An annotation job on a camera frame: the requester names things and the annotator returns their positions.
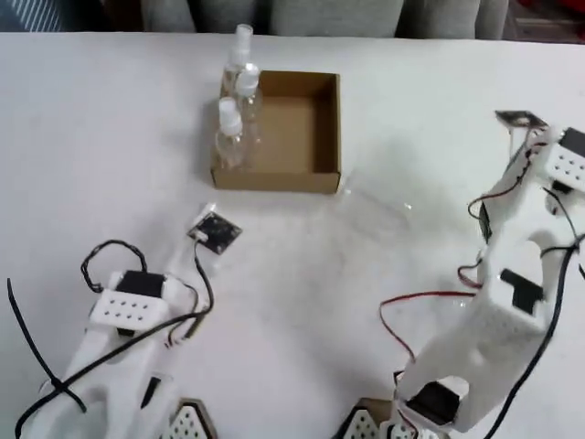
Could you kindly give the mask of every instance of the white plastic part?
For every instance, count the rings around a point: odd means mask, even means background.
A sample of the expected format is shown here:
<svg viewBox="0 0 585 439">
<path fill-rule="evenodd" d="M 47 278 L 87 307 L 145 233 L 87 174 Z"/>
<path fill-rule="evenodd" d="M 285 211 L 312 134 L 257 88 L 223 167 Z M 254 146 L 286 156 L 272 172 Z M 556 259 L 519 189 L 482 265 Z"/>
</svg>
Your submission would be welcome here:
<svg viewBox="0 0 585 439">
<path fill-rule="evenodd" d="M 95 304 L 90 321 L 110 327 L 145 331 L 169 317 L 169 305 L 163 299 L 106 289 Z"/>
<path fill-rule="evenodd" d="M 513 305 L 514 287 L 502 279 L 501 273 L 508 268 L 510 255 L 527 242 L 536 244 L 542 252 L 575 241 L 562 212 L 555 215 L 547 208 L 550 195 L 543 187 L 550 189 L 557 179 L 563 178 L 561 181 L 574 189 L 558 196 L 575 221 L 577 234 L 583 232 L 578 220 L 585 216 L 585 187 L 576 177 L 585 162 L 559 145 L 558 139 L 548 140 L 548 145 L 537 145 L 538 141 L 526 145 L 489 192 L 505 191 L 524 175 L 512 191 L 484 202 L 493 234 L 478 270 L 483 288 L 465 308 L 462 319 L 434 338 L 399 381 L 396 403 L 417 425 L 434 431 L 454 428 L 467 432 L 505 398 L 542 343 L 557 300 L 564 252 L 549 252 L 538 261 L 544 300 L 536 301 L 532 313 Z M 555 168 L 566 160 L 569 162 L 562 170 Z M 468 392 L 462 395 L 454 421 L 439 426 L 411 410 L 406 402 L 427 383 L 446 377 L 466 381 Z"/>
<path fill-rule="evenodd" d="M 114 273 L 109 283 L 110 288 L 115 288 L 122 276 L 123 273 Z M 176 279 L 167 278 L 163 284 L 163 295 L 178 304 L 183 294 L 178 293 L 177 282 L 180 284 Z M 169 318 L 170 308 L 171 306 L 160 298 L 104 290 L 94 306 L 85 337 L 63 380 L 119 347 L 117 327 L 136 331 L 148 329 Z M 159 439 L 168 426 L 168 420 L 179 401 L 178 392 L 172 379 L 161 376 L 155 370 L 160 355 L 166 352 L 164 345 L 166 334 L 166 331 L 153 334 L 118 357 L 101 364 L 82 380 L 70 386 L 88 407 L 97 403 L 104 407 L 105 434 L 100 437 Z M 159 378 L 161 382 L 149 404 L 141 409 L 144 394 L 152 377 Z M 69 396 L 59 395 L 39 410 L 24 437 L 26 439 L 72 437 L 67 433 L 71 433 L 71 426 L 78 424 L 80 416 L 83 415 L 77 404 Z"/>
<path fill-rule="evenodd" d="M 411 439 L 414 437 L 414 431 L 403 424 L 393 424 L 390 421 L 385 421 L 380 425 L 380 439 Z M 419 430 L 419 439 L 439 439 L 439 436 L 431 430 Z"/>
<path fill-rule="evenodd" d="M 163 439 L 207 439 L 207 434 L 197 411 L 186 405 L 166 429 Z"/>
<path fill-rule="evenodd" d="M 356 411 L 344 439 L 378 439 L 378 426 L 367 410 Z"/>
<path fill-rule="evenodd" d="M 241 67 L 250 61 L 251 38 L 254 29 L 249 25 L 238 25 L 236 27 L 236 41 L 229 51 L 229 64 Z"/>
<path fill-rule="evenodd" d="M 241 134 L 242 123 L 238 105 L 232 98 L 219 100 L 219 129 L 226 136 Z"/>
<path fill-rule="evenodd" d="M 136 430 L 134 417 L 140 412 L 140 406 L 146 387 L 154 376 L 154 366 L 162 351 L 165 351 L 161 332 L 143 340 L 129 349 L 125 354 L 111 362 L 100 365 L 96 370 L 71 385 L 86 404 L 96 402 L 105 404 L 106 422 L 104 439 L 128 439 Z M 75 353 L 64 379 L 71 376 L 92 361 L 102 357 L 119 346 L 119 337 L 114 327 L 91 325 Z M 163 395 L 171 398 L 172 392 L 155 395 L 158 400 Z M 170 407 L 166 401 L 161 407 Z M 159 412 L 162 419 L 168 413 Z M 67 426 L 74 424 L 82 416 L 77 404 L 67 395 L 59 395 L 44 406 L 32 420 L 26 439 L 62 439 Z M 160 424 L 161 418 L 151 417 L 147 420 L 150 427 Z M 161 430 L 151 428 L 144 439 L 157 439 Z"/>
<path fill-rule="evenodd" d="M 260 79 L 260 69 L 255 64 L 248 64 L 236 79 L 236 94 L 249 98 L 256 93 Z"/>
</svg>

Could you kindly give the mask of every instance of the cable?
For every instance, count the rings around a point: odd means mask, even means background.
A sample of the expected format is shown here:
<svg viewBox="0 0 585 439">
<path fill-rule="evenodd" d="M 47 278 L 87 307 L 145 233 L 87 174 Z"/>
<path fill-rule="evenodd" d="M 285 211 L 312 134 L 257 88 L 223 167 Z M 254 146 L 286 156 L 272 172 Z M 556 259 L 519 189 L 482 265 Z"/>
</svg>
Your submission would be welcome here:
<svg viewBox="0 0 585 439">
<path fill-rule="evenodd" d="M 575 237 L 575 239 L 577 239 L 577 231 L 575 230 L 575 224 L 573 223 L 573 220 L 570 218 L 569 213 L 567 212 L 567 209 L 565 208 L 563 203 L 560 201 L 560 198 L 558 197 L 558 195 L 555 194 L 552 190 L 548 190 L 546 187 L 543 187 L 542 190 L 547 192 L 551 197 L 553 197 L 555 199 L 555 201 L 557 201 L 558 206 L 563 211 L 563 213 L 565 214 L 565 218 L 569 222 L 570 229 L 573 232 L 573 236 Z"/>
<path fill-rule="evenodd" d="M 479 267 L 479 265 L 481 263 L 482 263 L 482 259 L 479 259 L 474 265 L 462 265 L 461 267 L 459 267 L 457 269 L 457 276 L 459 277 L 459 280 L 461 281 L 461 283 L 463 285 L 465 285 L 469 288 L 474 288 L 476 290 L 482 289 L 484 284 L 480 284 L 479 282 L 473 281 L 472 279 L 467 277 L 465 274 L 463 274 L 463 270 L 473 270 L 473 269 Z"/>
<path fill-rule="evenodd" d="M 410 346 L 401 337 L 399 337 L 399 335 L 396 334 L 396 332 L 394 332 L 394 330 L 388 325 L 388 323 L 386 323 L 386 320 L 382 315 L 382 308 L 386 305 L 394 304 L 396 302 L 401 302 L 405 300 L 415 299 L 417 297 L 475 297 L 475 293 L 461 293 L 458 291 L 427 291 L 424 293 L 399 295 L 397 297 L 393 297 L 389 300 L 385 300 L 380 303 L 378 308 L 378 314 L 380 316 L 380 320 L 382 321 L 382 325 L 384 325 L 384 327 L 390 333 L 390 335 L 393 336 L 400 343 L 400 345 L 406 349 L 406 351 L 409 353 L 409 357 L 412 360 L 412 362 L 416 361 L 416 356 L 414 355 L 414 352 L 412 351 Z"/>
<path fill-rule="evenodd" d="M 198 245 L 198 241 L 195 242 L 195 248 L 197 248 L 197 245 Z M 198 262 L 197 250 L 195 252 L 195 261 L 196 261 L 197 270 L 202 275 L 204 283 L 206 284 L 206 286 L 208 286 L 208 285 L 210 286 L 209 280 L 207 278 L 207 274 L 203 270 L 203 267 L 201 267 L 201 264 L 197 264 L 197 262 Z M 101 364 L 109 361 L 110 359 L 113 359 L 117 355 L 122 354 L 123 352 L 125 352 L 126 350 L 128 350 L 129 348 L 134 346 L 136 343 L 139 343 L 142 340 L 149 338 L 151 335 L 153 335 L 159 331 L 162 331 L 163 329 L 171 327 L 172 325 L 175 325 L 177 323 L 189 320 L 191 318 L 200 319 L 201 317 L 206 316 L 211 311 L 211 309 L 213 308 L 213 305 L 215 304 L 215 297 L 213 294 L 213 290 L 209 288 L 207 290 L 207 294 L 209 295 L 209 306 L 206 309 L 199 311 L 199 312 L 196 312 L 196 313 L 188 313 L 188 314 L 184 314 L 182 316 L 171 318 L 171 319 L 161 323 L 160 325 L 157 325 L 156 327 L 153 327 L 153 328 L 149 329 L 148 331 L 145 331 L 142 334 L 132 338 L 131 340 L 128 340 L 126 343 L 124 343 L 120 347 L 114 349 L 110 353 L 104 355 L 103 357 L 95 360 L 94 362 L 92 362 L 91 364 L 86 366 L 85 368 L 79 370 L 77 373 L 74 373 L 73 375 L 71 375 L 68 379 L 63 381 L 63 388 L 55 389 L 49 395 L 46 395 L 43 398 L 40 398 L 38 401 L 36 401 L 33 405 L 31 405 L 28 409 L 25 410 L 25 412 L 20 416 L 20 418 L 18 418 L 18 421 L 16 422 L 16 427 L 15 427 L 16 439 L 18 439 L 21 436 L 22 428 L 23 428 L 25 422 L 27 421 L 27 419 L 30 418 L 30 416 L 32 416 L 37 410 L 39 410 L 45 404 L 47 404 L 48 402 L 51 402 L 55 398 L 57 398 L 63 391 L 65 391 L 67 386 L 70 386 L 71 384 L 73 384 L 77 380 L 81 379 L 82 377 L 84 377 L 85 375 L 90 373 L 92 370 L 96 369 Z"/>
<path fill-rule="evenodd" d="M 472 207 L 481 201 L 486 201 L 487 199 L 503 197 L 504 195 L 507 195 L 510 192 L 512 192 L 514 189 L 516 189 L 518 187 L 518 185 L 520 185 L 520 183 L 522 182 L 522 179 L 527 174 L 529 168 L 530 168 L 530 163 L 528 162 L 528 164 L 526 166 L 524 166 L 524 168 L 522 169 L 522 174 L 520 174 L 519 177 L 516 177 L 516 182 L 508 189 L 503 190 L 501 192 L 496 192 L 495 194 L 482 195 L 481 197 L 478 197 L 478 198 L 472 200 L 472 202 L 467 205 L 467 213 L 473 219 L 478 220 L 478 221 L 481 220 L 477 215 L 475 215 L 472 212 Z"/>
<path fill-rule="evenodd" d="M 207 274 L 205 273 L 205 270 L 203 269 L 203 266 L 201 265 L 201 261 L 199 260 L 199 257 L 197 256 L 198 243 L 199 243 L 199 240 L 196 240 L 195 245 L 193 247 L 193 253 L 194 253 L 193 261 L 195 262 L 195 268 L 197 268 L 197 272 L 199 273 L 199 275 L 201 276 L 201 279 L 203 279 L 203 283 L 205 284 L 205 288 L 207 290 L 207 295 L 209 298 L 209 306 L 208 306 L 207 312 L 210 312 L 213 309 L 213 306 L 215 304 L 215 295 L 213 294 L 213 287 L 211 286 L 211 282 L 209 281 L 209 278 L 207 277 Z M 196 319 L 191 324 L 191 327 L 187 330 L 185 335 L 183 336 L 183 339 L 191 338 L 193 336 L 193 334 L 195 334 L 195 331 L 197 330 L 197 328 L 201 324 L 202 320 L 203 320 L 203 318 Z"/>
<path fill-rule="evenodd" d="M 502 410 L 497 415 L 497 418 L 495 419 L 495 422 L 492 425 L 492 428 L 489 430 L 489 432 L 487 432 L 484 439 L 492 439 L 494 437 L 498 428 L 500 427 L 500 425 L 504 421 L 505 416 L 507 415 L 508 411 L 510 410 L 510 406 L 512 405 L 512 402 L 514 402 L 514 398 L 518 394 L 518 391 L 523 386 L 523 384 L 528 380 L 528 378 L 532 374 L 533 370 L 537 366 L 538 362 L 542 358 L 543 354 L 547 350 L 548 344 L 550 343 L 550 340 L 552 339 L 552 337 L 555 333 L 555 329 L 557 328 L 558 319 L 560 317 L 560 311 L 562 309 L 562 304 L 563 304 L 563 295 L 565 293 L 565 279 L 567 277 L 567 270 L 569 268 L 570 258 L 573 255 L 573 253 L 579 249 L 579 246 L 584 239 L 585 239 L 585 235 L 579 236 L 573 242 L 573 244 L 566 250 L 565 256 L 563 257 L 562 263 L 560 265 L 560 273 L 558 275 L 557 300 L 555 302 L 553 316 L 552 316 L 552 319 L 550 321 L 550 325 L 548 326 L 547 332 L 542 340 L 542 343 L 540 343 L 540 346 L 538 347 L 536 354 L 528 363 L 526 370 L 524 371 L 522 376 L 518 379 L 518 381 L 516 382 L 516 384 L 514 385 L 512 390 L 508 393 L 508 396 L 505 399 L 504 406 L 502 407 Z"/>
<path fill-rule="evenodd" d="M 178 281 L 181 284 L 183 284 L 186 288 L 191 290 L 191 292 L 193 293 L 193 306 L 191 306 L 191 311 L 189 311 L 189 313 L 195 313 L 195 310 L 197 309 L 197 303 L 199 302 L 199 294 L 197 294 L 197 290 L 195 288 L 193 288 L 191 285 L 186 284 L 185 282 L 181 281 L 180 279 L 178 279 Z M 174 344 L 173 335 L 175 334 L 177 329 L 180 328 L 184 323 L 185 323 L 185 321 L 177 323 L 170 331 L 168 331 L 168 335 L 166 336 L 166 343 L 165 343 L 165 346 L 167 348 L 173 347 L 173 344 Z"/>
<path fill-rule="evenodd" d="M 136 256 L 138 256 L 138 259 L 140 259 L 140 265 L 141 265 L 142 271 L 148 272 L 148 267 L 146 265 L 146 258 L 144 257 L 144 254 L 140 250 L 138 250 L 137 247 L 134 247 L 132 244 L 129 244 L 128 242 L 125 242 L 122 240 L 108 240 L 108 241 L 103 242 L 100 245 L 96 246 L 81 263 L 81 274 L 83 275 L 83 279 L 85 280 L 85 283 L 88 285 L 88 287 L 94 293 L 101 293 L 103 291 L 103 286 L 101 284 L 95 284 L 91 280 L 90 272 L 89 272 L 90 262 L 93 258 L 95 258 L 98 255 L 99 252 L 101 252 L 103 249 L 105 249 L 109 245 L 113 245 L 113 244 L 121 245 L 121 246 L 125 247 L 126 249 L 130 250 Z"/>
<path fill-rule="evenodd" d="M 80 399 L 80 397 L 73 393 L 73 391 L 68 389 L 67 386 L 65 386 L 63 382 L 55 376 L 53 371 L 50 369 L 48 364 L 40 355 L 40 352 L 37 349 L 37 345 L 35 345 L 35 342 L 31 337 L 30 332 L 28 332 L 27 324 L 25 323 L 25 319 L 22 317 L 22 314 L 20 313 L 20 308 L 16 303 L 15 295 L 14 292 L 12 291 L 12 282 L 10 282 L 10 278 L 6 280 L 6 287 L 8 289 L 8 301 L 10 302 L 10 306 L 12 307 L 12 311 L 15 313 L 16 321 L 20 326 L 20 330 L 22 331 L 23 336 L 25 336 L 25 340 L 27 341 L 28 347 L 30 348 L 30 350 L 32 350 L 33 355 L 37 359 L 38 364 L 40 364 L 40 367 L 43 368 L 45 373 L 47 373 L 53 387 L 55 389 L 59 389 L 67 393 L 68 396 L 71 397 L 71 399 L 75 401 L 77 405 L 79 405 L 81 411 L 85 413 L 88 409 L 83 403 L 83 401 Z"/>
</svg>

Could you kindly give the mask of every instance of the spray nozzle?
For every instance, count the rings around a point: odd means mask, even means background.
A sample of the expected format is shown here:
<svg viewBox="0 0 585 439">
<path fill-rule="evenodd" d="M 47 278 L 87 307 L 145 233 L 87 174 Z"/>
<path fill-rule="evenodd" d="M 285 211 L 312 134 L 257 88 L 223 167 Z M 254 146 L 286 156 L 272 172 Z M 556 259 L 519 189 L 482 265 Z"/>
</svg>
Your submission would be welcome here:
<svg viewBox="0 0 585 439">
<path fill-rule="evenodd" d="M 236 27 L 236 41 L 229 52 L 229 61 L 238 66 L 244 66 L 250 59 L 250 42 L 254 29 L 249 25 Z"/>
<path fill-rule="evenodd" d="M 225 135 L 238 135 L 241 133 L 241 116 L 238 105 L 232 98 L 219 100 L 219 129 Z"/>
</svg>

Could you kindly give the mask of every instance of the robotic hand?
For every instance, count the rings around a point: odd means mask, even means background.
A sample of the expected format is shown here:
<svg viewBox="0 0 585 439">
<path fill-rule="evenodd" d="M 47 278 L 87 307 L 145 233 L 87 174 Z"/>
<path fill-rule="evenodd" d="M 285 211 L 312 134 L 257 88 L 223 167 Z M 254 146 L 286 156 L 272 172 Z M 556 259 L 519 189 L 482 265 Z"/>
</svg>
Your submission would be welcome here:
<svg viewBox="0 0 585 439">
<path fill-rule="evenodd" d="M 66 378 L 119 347 L 121 336 L 142 333 L 173 316 L 187 313 L 196 300 L 194 292 L 170 275 L 115 273 L 91 311 L 90 324 L 69 364 Z M 179 407 L 180 415 L 191 418 L 190 424 L 185 423 L 190 425 L 190 433 L 202 429 L 197 404 L 192 402 L 181 407 L 176 385 L 170 377 L 156 372 L 156 362 L 164 351 L 165 334 L 159 332 L 69 386 L 85 404 L 104 404 L 107 422 L 100 419 L 92 424 L 91 416 L 79 417 L 80 409 L 75 401 L 61 394 L 39 411 L 25 437 L 57 439 L 77 437 L 70 436 L 77 432 L 85 438 L 158 439 L 169 429 L 169 419 L 177 415 Z M 182 428 L 182 433 L 186 434 L 187 430 Z M 210 435 L 202 431 L 197 437 Z"/>
<path fill-rule="evenodd" d="M 508 395 L 491 438 L 558 322 L 569 260 L 584 237 L 571 217 L 585 212 L 585 134 L 569 128 L 530 135 L 479 200 L 487 242 L 478 268 L 483 287 L 463 318 L 408 365 L 395 403 L 421 429 L 467 432 Z M 541 251 L 542 284 L 506 262 L 526 241 Z M 447 377 L 465 380 L 466 394 L 446 384 Z"/>
</svg>

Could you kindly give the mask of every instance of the black wire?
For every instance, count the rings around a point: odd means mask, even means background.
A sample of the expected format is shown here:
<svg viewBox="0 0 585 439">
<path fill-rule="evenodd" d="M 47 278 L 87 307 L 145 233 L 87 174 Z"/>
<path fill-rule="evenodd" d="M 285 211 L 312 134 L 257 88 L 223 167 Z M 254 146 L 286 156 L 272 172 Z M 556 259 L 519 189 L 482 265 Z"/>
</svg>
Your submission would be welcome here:
<svg viewBox="0 0 585 439">
<path fill-rule="evenodd" d="M 185 282 L 181 281 L 180 279 L 179 279 L 179 282 L 181 284 L 183 284 L 186 288 L 191 290 L 191 292 L 193 293 L 193 306 L 191 306 L 191 311 L 189 311 L 189 312 L 195 313 L 195 310 L 197 309 L 197 303 L 199 302 L 199 294 L 197 293 L 197 290 L 195 288 L 193 288 L 191 285 L 186 284 Z M 166 336 L 166 346 L 168 348 L 171 348 L 173 346 L 173 335 L 175 334 L 177 329 L 180 328 L 184 323 L 185 323 L 185 321 L 177 323 L 174 327 L 171 328 L 170 331 L 168 331 L 168 335 Z"/>
<path fill-rule="evenodd" d="M 201 264 L 198 263 L 197 245 L 198 245 L 198 241 L 195 242 L 195 249 L 196 249 L 195 250 L 195 261 L 196 261 L 197 271 L 203 277 L 203 281 L 204 281 L 205 285 L 210 286 L 209 280 L 207 278 L 207 274 L 203 270 L 203 267 L 201 266 Z M 215 297 L 213 294 L 213 290 L 208 289 L 207 293 L 209 295 L 209 306 L 206 309 L 204 309 L 203 311 L 200 311 L 197 313 L 188 313 L 188 314 L 185 314 L 182 316 L 171 318 L 171 319 L 167 320 L 166 322 L 163 322 L 160 325 L 157 325 L 156 327 L 153 327 L 153 328 L 149 329 L 148 331 L 145 331 L 142 334 L 132 338 L 131 340 L 129 340 L 126 343 L 124 343 L 123 345 L 121 345 L 119 348 L 116 348 L 112 352 L 104 355 L 103 357 L 96 359 L 95 361 L 93 361 L 91 364 L 89 364 L 85 368 L 83 368 L 80 371 L 78 371 L 77 373 L 74 373 L 73 375 L 71 375 L 69 378 L 67 378 L 65 381 L 63 381 L 64 388 L 53 390 L 49 395 L 44 396 L 43 398 L 41 398 L 37 402 L 35 402 L 33 405 L 28 407 L 28 409 L 20 416 L 20 418 L 18 418 L 18 421 L 16 422 L 16 427 L 15 427 L 16 439 L 18 439 L 20 437 L 20 435 L 22 434 L 22 428 L 23 428 L 25 422 L 27 421 L 27 419 L 30 416 L 32 416 L 37 410 L 39 410 L 41 407 L 43 407 L 45 404 L 47 404 L 48 402 L 51 402 L 55 398 L 57 398 L 67 388 L 67 386 L 70 386 L 71 384 L 73 384 L 77 380 L 81 379 L 82 377 L 84 377 L 85 375 L 90 373 L 92 370 L 94 370 L 95 368 L 97 368 L 101 364 L 109 361 L 110 359 L 113 359 L 117 355 L 122 354 L 123 352 L 125 352 L 126 350 L 128 350 L 129 348 L 134 346 L 136 343 L 139 343 L 140 341 L 142 341 L 146 338 L 149 338 L 151 335 L 153 335 L 159 331 L 162 331 L 163 329 L 166 329 L 167 327 L 171 327 L 172 325 L 175 325 L 175 324 L 180 323 L 180 322 L 184 322 L 184 321 L 189 320 L 191 318 L 200 319 L 201 317 L 206 316 L 211 311 L 211 309 L 213 308 L 213 305 L 215 303 Z"/>
<path fill-rule="evenodd" d="M 560 198 L 558 197 L 558 195 L 555 194 L 552 190 L 548 190 L 546 187 L 543 187 L 542 190 L 544 190 L 545 192 L 547 192 L 551 197 L 553 197 L 555 199 L 555 201 L 557 201 L 558 206 L 563 211 L 563 214 L 565 215 L 565 218 L 569 222 L 570 229 L 573 232 L 573 236 L 575 237 L 575 239 L 577 239 L 577 231 L 575 230 L 575 224 L 573 224 L 573 220 L 570 218 L 569 213 L 567 212 L 567 209 L 565 209 L 565 206 L 560 201 Z"/>
<path fill-rule="evenodd" d="M 90 271 L 89 271 L 90 262 L 104 248 L 108 247 L 109 245 L 113 245 L 113 244 L 121 245 L 121 246 L 125 247 L 126 249 L 130 250 L 136 256 L 138 256 L 138 258 L 140 259 L 140 265 L 141 265 L 142 271 L 148 272 L 148 266 L 146 265 L 146 258 L 144 257 L 144 254 L 140 250 L 138 250 L 137 247 L 134 247 L 132 244 L 129 244 L 128 242 L 122 241 L 122 240 L 108 240 L 108 241 L 103 242 L 100 245 L 96 246 L 81 263 L 81 274 L 83 275 L 83 279 L 85 280 L 85 283 L 88 285 L 88 287 L 94 293 L 101 293 L 103 291 L 103 286 L 99 283 L 95 284 L 91 280 Z"/>
<path fill-rule="evenodd" d="M 28 332 L 27 324 L 25 323 L 25 319 L 22 317 L 22 314 L 20 313 L 20 308 L 16 303 L 15 295 L 14 292 L 12 291 L 12 282 L 10 282 L 10 278 L 6 280 L 6 287 L 8 288 L 8 301 L 10 302 L 10 306 L 12 307 L 12 311 L 15 313 L 16 321 L 20 326 L 20 330 L 22 331 L 23 336 L 25 336 L 25 340 L 27 341 L 28 347 L 30 348 L 30 350 L 32 350 L 33 355 L 37 359 L 38 364 L 40 364 L 40 367 L 43 368 L 45 373 L 47 373 L 53 387 L 55 389 L 59 389 L 67 393 L 68 396 L 71 397 L 71 399 L 75 401 L 77 405 L 79 405 L 81 411 L 85 413 L 88 409 L 83 403 L 83 401 L 80 399 L 80 397 L 73 393 L 73 391 L 68 389 L 67 386 L 65 386 L 63 382 L 55 376 L 53 371 L 50 369 L 48 364 L 40 355 L 40 352 L 37 349 L 37 345 L 35 345 L 35 342 L 31 337 L 30 332 Z"/>
<path fill-rule="evenodd" d="M 561 308 L 563 305 L 563 295 L 565 294 L 565 279 L 567 277 L 567 269 L 569 268 L 570 258 L 573 255 L 573 253 L 579 249 L 579 246 L 584 239 L 585 239 L 585 235 L 579 236 L 573 242 L 573 244 L 568 249 L 566 249 L 565 256 L 563 257 L 562 263 L 560 265 L 560 273 L 558 275 L 557 300 L 555 302 L 555 309 L 553 312 L 552 319 L 550 321 L 550 325 L 548 326 L 547 332 L 542 340 L 542 343 L 540 343 L 540 346 L 538 347 L 536 354 L 528 363 L 526 370 L 524 371 L 522 376 L 518 379 L 516 384 L 514 384 L 514 387 L 512 388 L 512 390 L 508 393 L 508 396 L 505 399 L 504 406 L 502 407 L 502 410 L 497 415 L 497 418 L 495 419 L 494 425 L 492 425 L 492 428 L 490 429 L 489 432 L 487 432 L 484 439 L 492 439 L 494 437 L 495 433 L 497 432 L 497 429 L 500 427 L 500 425 L 504 421 L 505 416 L 507 415 L 508 411 L 510 410 L 512 402 L 514 402 L 514 398 L 518 394 L 518 391 L 524 385 L 524 383 L 528 380 L 528 378 L 532 374 L 533 370 L 537 366 L 538 362 L 542 358 L 543 354 L 547 350 L 548 344 L 550 343 L 550 340 L 552 339 L 553 335 L 555 334 L 555 329 L 557 328 L 558 318 L 560 317 L 560 311 L 561 311 Z"/>
<path fill-rule="evenodd" d="M 195 245 L 193 247 L 193 253 L 194 253 L 193 260 L 195 262 L 195 267 L 197 268 L 197 272 L 201 276 L 201 279 L 203 279 L 203 283 L 205 284 L 205 288 L 207 289 L 207 295 L 209 297 L 208 310 L 211 311 L 213 309 L 214 304 L 215 304 L 215 295 L 213 294 L 213 287 L 211 286 L 211 282 L 209 281 L 209 278 L 207 277 L 207 274 L 205 273 L 205 270 L 203 269 L 203 266 L 201 265 L 201 261 L 199 260 L 199 257 L 197 256 L 197 244 L 198 243 L 199 243 L 199 241 L 196 240 Z M 193 336 L 193 334 L 195 334 L 195 331 L 197 330 L 197 328 L 201 324 L 202 320 L 203 320 L 203 318 L 196 319 L 191 324 L 191 327 L 187 330 L 185 335 L 183 336 L 183 339 L 191 338 Z"/>
</svg>

